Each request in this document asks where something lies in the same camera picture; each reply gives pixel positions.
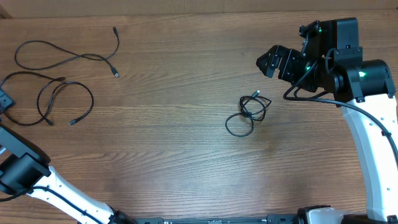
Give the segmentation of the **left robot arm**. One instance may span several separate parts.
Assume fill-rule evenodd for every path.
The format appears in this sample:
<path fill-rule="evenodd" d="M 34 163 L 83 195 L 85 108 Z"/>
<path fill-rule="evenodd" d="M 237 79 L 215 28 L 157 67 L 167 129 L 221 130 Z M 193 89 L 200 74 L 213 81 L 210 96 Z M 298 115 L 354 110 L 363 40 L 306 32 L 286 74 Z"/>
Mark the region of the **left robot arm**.
<path fill-rule="evenodd" d="M 38 146 L 1 125 L 1 152 L 11 154 L 1 163 L 1 202 L 28 195 L 57 207 L 78 223 L 135 223 L 125 213 L 99 202 L 66 181 Z"/>

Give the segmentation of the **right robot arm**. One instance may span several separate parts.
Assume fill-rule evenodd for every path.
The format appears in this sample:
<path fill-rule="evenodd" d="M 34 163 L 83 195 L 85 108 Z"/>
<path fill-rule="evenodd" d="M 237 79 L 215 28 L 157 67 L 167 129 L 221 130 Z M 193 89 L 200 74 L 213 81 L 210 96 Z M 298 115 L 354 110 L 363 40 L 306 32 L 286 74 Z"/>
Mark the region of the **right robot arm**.
<path fill-rule="evenodd" d="M 366 212 L 327 205 L 300 208 L 295 223 L 397 222 L 397 100 L 392 74 L 383 60 L 364 60 L 354 17 L 301 26 L 302 50 L 275 45 L 257 59 L 267 77 L 290 83 L 283 97 L 339 107 L 354 139 L 366 190 Z"/>

